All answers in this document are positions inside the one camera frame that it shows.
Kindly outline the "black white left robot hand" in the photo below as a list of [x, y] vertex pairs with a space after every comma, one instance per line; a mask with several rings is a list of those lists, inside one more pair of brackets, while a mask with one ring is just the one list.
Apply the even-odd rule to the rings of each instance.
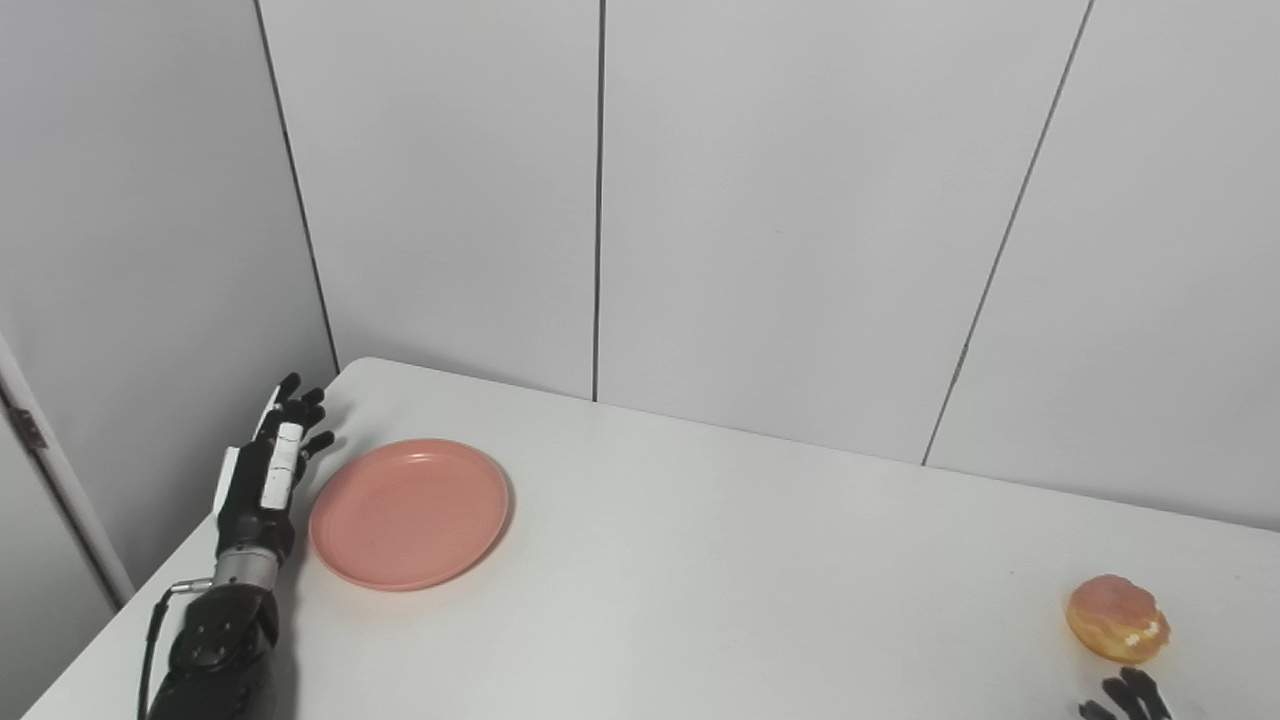
[[224, 462], [214, 502], [218, 557], [261, 550], [282, 564], [294, 550], [293, 493], [308, 462], [335, 443], [332, 430], [314, 430], [326, 415], [325, 389], [301, 393], [301, 386], [296, 372], [282, 379], [251, 441]]

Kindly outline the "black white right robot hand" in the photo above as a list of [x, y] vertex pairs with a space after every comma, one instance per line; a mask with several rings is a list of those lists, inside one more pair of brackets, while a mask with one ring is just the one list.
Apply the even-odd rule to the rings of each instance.
[[1116, 674], [1100, 682], [1100, 689], [1121, 716], [1100, 701], [1088, 700], [1076, 706], [1079, 719], [1172, 719], [1157, 682], [1139, 667], [1121, 666]]

